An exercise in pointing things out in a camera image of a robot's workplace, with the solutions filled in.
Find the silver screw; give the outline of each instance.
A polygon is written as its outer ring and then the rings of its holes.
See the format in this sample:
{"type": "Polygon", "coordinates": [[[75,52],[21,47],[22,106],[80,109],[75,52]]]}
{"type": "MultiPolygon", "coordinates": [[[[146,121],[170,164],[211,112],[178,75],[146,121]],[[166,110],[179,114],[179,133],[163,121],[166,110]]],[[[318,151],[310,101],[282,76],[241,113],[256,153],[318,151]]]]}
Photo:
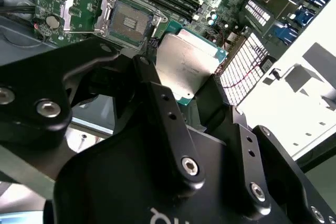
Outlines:
{"type": "Polygon", "coordinates": [[[266,135],[268,135],[268,136],[271,135],[271,133],[269,132],[269,130],[266,129],[265,127],[261,127],[261,129],[262,129],[262,131],[263,131],[266,135]]]}
{"type": "Polygon", "coordinates": [[[313,215],[315,216],[315,218],[320,222],[320,223],[324,223],[324,217],[322,216],[322,214],[320,213],[319,210],[317,210],[315,207],[311,206],[310,207],[313,215]]]}
{"type": "Polygon", "coordinates": [[[336,221],[331,216],[329,216],[329,221],[330,221],[331,224],[336,224],[336,221]]]}
{"type": "Polygon", "coordinates": [[[243,115],[244,114],[243,111],[240,108],[238,108],[238,107],[236,107],[236,111],[238,112],[239,115],[243,115]]]}
{"type": "Polygon", "coordinates": [[[41,101],[36,107],[37,113],[46,118],[54,118],[61,113],[61,108],[57,103],[51,101],[41,101]]]}
{"type": "Polygon", "coordinates": [[[14,93],[7,88],[0,88],[0,104],[6,105],[13,102],[15,99],[14,93]]]}
{"type": "Polygon", "coordinates": [[[184,157],[182,159],[182,166],[189,175],[191,175],[191,176],[196,176],[197,175],[198,165],[191,158],[184,157]]]}
{"type": "Polygon", "coordinates": [[[250,184],[251,191],[253,195],[261,202],[264,202],[266,200],[264,191],[261,189],[260,186],[258,186],[256,183],[251,183],[250,184]]]}

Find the screw hole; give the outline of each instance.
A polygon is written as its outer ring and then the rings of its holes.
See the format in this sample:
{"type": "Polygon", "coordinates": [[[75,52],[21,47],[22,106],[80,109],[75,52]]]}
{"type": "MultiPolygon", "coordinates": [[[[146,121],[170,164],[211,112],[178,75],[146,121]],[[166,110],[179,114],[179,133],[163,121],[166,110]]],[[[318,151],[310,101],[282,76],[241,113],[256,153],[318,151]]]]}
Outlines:
{"type": "Polygon", "coordinates": [[[176,115],[174,115],[173,113],[169,113],[168,116],[171,120],[176,120],[177,118],[176,115]]]}
{"type": "Polygon", "coordinates": [[[262,193],[258,188],[256,189],[256,193],[257,193],[257,195],[259,195],[259,196],[263,195],[263,193],[262,193]]]}
{"type": "Polygon", "coordinates": [[[150,64],[150,62],[149,62],[145,57],[143,57],[143,56],[140,57],[140,60],[141,60],[143,63],[145,63],[146,65],[149,65],[149,64],[150,64]]]}
{"type": "Polygon", "coordinates": [[[193,169],[195,169],[195,166],[192,164],[192,163],[186,163],[185,164],[190,170],[193,170],[193,169]]]}
{"type": "Polygon", "coordinates": [[[105,45],[104,43],[100,44],[101,49],[103,49],[106,52],[112,52],[111,48],[109,48],[107,45],[105,45]]]}
{"type": "Polygon", "coordinates": [[[165,94],[161,95],[162,99],[165,100],[165,101],[169,101],[169,98],[168,96],[166,96],[165,94]]]}
{"type": "Polygon", "coordinates": [[[256,156],[256,154],[254,154],[254,152],[251,151],[251,150],[248,150],[248,153],[249,153],[252,157],[255,157],[255,156],[256,156]]]}

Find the black metal arm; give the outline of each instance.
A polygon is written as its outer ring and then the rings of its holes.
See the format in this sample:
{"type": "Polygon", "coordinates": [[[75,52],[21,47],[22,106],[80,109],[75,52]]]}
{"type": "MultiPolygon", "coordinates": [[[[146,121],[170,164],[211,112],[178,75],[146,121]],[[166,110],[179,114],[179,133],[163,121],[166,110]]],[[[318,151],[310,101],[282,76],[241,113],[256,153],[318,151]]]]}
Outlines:
{"type": "Polygon", "coordinates": [[[226,104],[216,76],[195,97],[206,134],[186,126],[153,57],[92,39],[0,67],[3,177],[53,199],[61,224],[336,219],[273,134],[226,104]],[[99,94],[115,98],[115,134],[75,155],[63,140],[71,107],[99,94]]]}

